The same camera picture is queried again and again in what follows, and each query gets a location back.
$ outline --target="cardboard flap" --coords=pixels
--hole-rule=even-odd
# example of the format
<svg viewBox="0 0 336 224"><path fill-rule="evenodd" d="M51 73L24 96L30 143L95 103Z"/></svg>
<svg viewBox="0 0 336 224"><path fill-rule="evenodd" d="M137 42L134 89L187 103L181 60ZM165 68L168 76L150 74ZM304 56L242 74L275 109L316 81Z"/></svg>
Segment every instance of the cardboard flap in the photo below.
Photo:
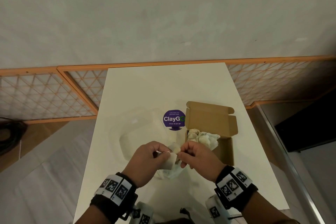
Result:
<svg viewBox="0 0 336 224"><path fill-rule="evenodd" d="M235 110L232 107L223 106L223 105L213 105L213 104L206 104L194 101L187 102L187 108L193 110L200 110L206 112L213 112L213 113L221 113L221 114L233 114Z"/></svg>
<svg viewBox="0 0 336 224"><path fill-rule="evenodd" d="M237 119L229 115L234 112L232 107L192 101L187 102L187 107L185 116L187 129L197 128L221 137L238 134Z"/></svg>

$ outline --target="round purple sticker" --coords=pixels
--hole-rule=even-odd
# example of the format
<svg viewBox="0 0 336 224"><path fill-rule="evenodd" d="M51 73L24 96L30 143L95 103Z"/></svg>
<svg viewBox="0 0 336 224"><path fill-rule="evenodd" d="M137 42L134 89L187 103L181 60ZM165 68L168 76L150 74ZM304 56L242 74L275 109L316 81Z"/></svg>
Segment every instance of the round purple sticker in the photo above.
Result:
<svg viewBox="0 0 336 224"><path fill-rule="evenodd" d="M171 127L170 130L180 130L180 127L184 127L185 120L186 116L180 110L169 110L163 116L163 123L166 127Z"/></svg>

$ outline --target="orange metal frame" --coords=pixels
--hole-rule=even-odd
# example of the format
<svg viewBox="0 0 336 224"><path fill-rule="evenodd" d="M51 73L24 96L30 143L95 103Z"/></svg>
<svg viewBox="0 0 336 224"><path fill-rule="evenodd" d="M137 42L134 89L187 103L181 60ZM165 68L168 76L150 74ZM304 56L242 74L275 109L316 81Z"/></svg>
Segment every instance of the orange metal frame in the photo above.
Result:
<svg viewBox="0 0 336 224"><path fill-rule="evenodd" d="M92 100L87 96L87 94L81 89L81 87L77 84L77 82L70 76L70 74L68 73L69 71L105 70L109 68L118 68L118 67L168 66L168 65L204 64L204 63L226 63L228 65L233 65L233 64L284 63L284 62L326 61L326 60L336 60L336 56L304 56L304 57L279 57L279 58L256 58L256 59L198 60L198 61L173 61L173 62L147 62L147 63L15 68L15 69L0 69L0 76L23 75L23 74L30 74L30 73L55 73L96 114L94 116L87 116L87 117L70 117L70 118L57 118L57 119L27 121L28 124L34 124L34 123L56 122L56 121L87 120L87 119L96 118L98 114L98 107L92 102ZM314 100L315 99L300 100L300 101L314 101ZM256 105L260 105L260 104L286 103L286 102L297 102L297 101L295 100L256 101L252 105L246 106L246 109L253 108Z"/></svg>

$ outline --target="brown cardboard box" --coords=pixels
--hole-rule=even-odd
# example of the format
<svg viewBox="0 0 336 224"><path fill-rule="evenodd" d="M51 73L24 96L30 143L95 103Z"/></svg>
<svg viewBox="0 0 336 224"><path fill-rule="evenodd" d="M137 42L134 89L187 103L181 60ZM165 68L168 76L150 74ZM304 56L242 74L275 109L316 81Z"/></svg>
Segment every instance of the brown cardboard box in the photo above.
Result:
<svg viewBox="0 0 336 224"><path fill-rule="evenodd" d="M220 135L218 146L212 151L227 165L234 165L232 136L238 134L235 111L232 107L188 101L185 114L185 126Z"/></svg>

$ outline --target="person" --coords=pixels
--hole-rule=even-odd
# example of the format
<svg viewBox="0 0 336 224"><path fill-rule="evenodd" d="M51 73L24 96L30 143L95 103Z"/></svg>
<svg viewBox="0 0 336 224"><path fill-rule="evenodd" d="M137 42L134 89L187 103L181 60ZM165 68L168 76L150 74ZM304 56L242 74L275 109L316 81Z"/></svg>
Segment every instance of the person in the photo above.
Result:
<svg viewBox="0 0 336 224"><path fill-rule="evenodd" d="M153 153L157 151L163 153L154 158ZM155 141L140 146L121 172L121 175L129 178L137 188L145 186L153 178L159 167L170 157L170 154L166 151L169 151L167 146ZM195 169L205 179L214 183L226 167L210 149L194 141L186 141L177 155L182 161L182 168L189 165L190 168ZM123 213L115 209L111 211L112 215L107 218L96 205L91 204L76 224L113 224ZM248 224L298 223L276 209L258 192L252 193L241 214Z"/></svg>

